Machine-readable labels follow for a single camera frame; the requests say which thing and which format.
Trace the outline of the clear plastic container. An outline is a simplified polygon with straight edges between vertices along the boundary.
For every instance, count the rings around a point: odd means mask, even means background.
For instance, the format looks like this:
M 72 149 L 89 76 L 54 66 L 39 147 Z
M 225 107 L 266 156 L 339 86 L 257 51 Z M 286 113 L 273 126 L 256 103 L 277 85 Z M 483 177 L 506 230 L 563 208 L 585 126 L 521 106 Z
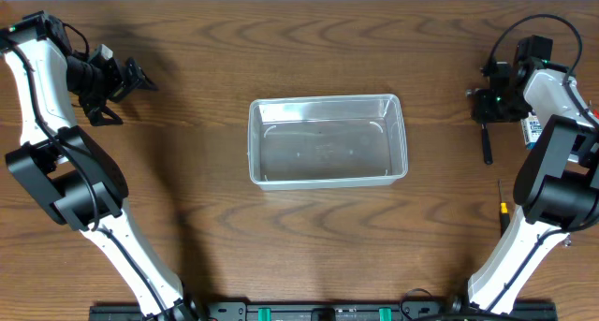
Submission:
M 386 186 L 409 170 L 394 94 L 257 99 L 249 107 L 250 180 L 263 191 Z

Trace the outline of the blue white cardboard box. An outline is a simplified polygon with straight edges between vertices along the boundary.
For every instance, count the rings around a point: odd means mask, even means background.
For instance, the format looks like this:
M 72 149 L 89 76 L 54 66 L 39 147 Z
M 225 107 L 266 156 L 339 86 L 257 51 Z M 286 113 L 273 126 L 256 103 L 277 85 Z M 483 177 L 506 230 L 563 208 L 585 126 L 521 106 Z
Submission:
M 531 150 L 538 141 L 543 127 L 534 112 L 529 112 L 528 116 L 520 121 L 525 147 Z

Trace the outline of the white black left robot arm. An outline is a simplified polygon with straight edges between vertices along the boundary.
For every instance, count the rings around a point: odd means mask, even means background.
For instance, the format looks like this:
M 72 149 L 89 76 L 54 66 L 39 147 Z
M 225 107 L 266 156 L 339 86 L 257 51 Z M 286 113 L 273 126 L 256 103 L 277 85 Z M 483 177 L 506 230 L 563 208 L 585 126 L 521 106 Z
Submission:
M 124 174 L 79 126 L 71 101 L 78 98 L 93 126 L 120 125 L 107 104 L 156 86 L 135 59 L 120 62 L 104 44 L 75 51 L 72 28 L 39 11 L 1 31 L 22 112 L 20 146 L 6 154 L 7 169 L 54 223 L 101 250 L 134 293 L 142 319 L 202 320 L 134 221 Z

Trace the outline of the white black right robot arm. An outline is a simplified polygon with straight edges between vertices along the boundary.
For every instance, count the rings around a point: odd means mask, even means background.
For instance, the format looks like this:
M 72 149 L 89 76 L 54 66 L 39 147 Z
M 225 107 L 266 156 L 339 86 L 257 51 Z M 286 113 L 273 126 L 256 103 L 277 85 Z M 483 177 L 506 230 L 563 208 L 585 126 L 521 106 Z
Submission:
M 512 63 L 491 59 L 483 67 L 489 88 L 468 94 L 478 124 L 533 115 L 541 126 L 514 184 L 513 218 L 468 281 L 466 305 L 486 314 L 509 314 L 551 249 L 598 222 L 598 120 L 570 68 L 552 62 L 552 45 L 542 36 L 523 38 Z

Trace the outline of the small claw hammer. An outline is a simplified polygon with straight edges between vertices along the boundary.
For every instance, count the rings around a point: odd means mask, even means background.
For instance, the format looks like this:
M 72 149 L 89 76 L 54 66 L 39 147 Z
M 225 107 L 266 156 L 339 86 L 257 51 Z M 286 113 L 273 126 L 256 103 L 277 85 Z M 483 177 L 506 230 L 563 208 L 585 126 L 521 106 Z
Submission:
M 489 130 L 487 128 L 487 111 L 489 92 L 485 89 L 468 89 L 466 98 L 471 103 L 471 118 L 481 127 L 481 144 L 483 161 L 486 165 L 493 164 L 492 150 L 490 146 Z

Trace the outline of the black yellow screwdriver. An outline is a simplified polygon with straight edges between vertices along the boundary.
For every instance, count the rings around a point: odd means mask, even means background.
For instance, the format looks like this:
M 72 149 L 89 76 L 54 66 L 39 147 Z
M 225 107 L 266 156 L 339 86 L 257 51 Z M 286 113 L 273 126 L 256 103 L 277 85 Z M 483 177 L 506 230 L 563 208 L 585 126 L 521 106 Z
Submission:
M 506 201 L 504 200 L 503 183 L 502 180 L 497 181 L 498 193 L 499 193 L 499 222 L 501 235 L 505 233 L 510 223 L 509 210 L 507 208 Z

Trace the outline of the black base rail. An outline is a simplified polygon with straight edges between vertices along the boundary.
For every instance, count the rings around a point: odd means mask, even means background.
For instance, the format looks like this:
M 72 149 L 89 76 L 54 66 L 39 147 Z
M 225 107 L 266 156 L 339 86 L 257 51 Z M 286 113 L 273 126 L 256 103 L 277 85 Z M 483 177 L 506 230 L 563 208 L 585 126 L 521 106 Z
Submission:
M 88 320 L 218 320 L 218 321 L 320 321 L 320 320 L 418 320 L 435 314 L 450 314 L 449 320 L 468 320 L 466 317 L 455 317 L 455 314 L 445 311 L 443 303 L 433 299 L 405 300 L 403 303 L 383 304 L 256 304 L 244 302 L 215 302 L 205 305 L 199 312 L 174 312 L 168 318 L 144 317 L 139 306 L 93 306 L 90 307 Z M 517 302 L 512 312 L 500 315 L 503 320 L 507 317 L 518 320 L 557 321 L 558 313 L 552 302 Z

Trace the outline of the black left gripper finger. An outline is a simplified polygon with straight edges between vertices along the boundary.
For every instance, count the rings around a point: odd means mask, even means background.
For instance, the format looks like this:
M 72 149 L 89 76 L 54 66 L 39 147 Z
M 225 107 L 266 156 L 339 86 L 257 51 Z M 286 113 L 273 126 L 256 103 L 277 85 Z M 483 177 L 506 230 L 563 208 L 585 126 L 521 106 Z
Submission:
M 132 57 L 125 61 L 124 84 L 126 91 L 134 91 L 136 89 L 157 90 L 157 86 L 147 77 L 141 66 Z
M 107 106 L 91 108 L 86 116 L 92 126 L 122 125 L 123 120 Z

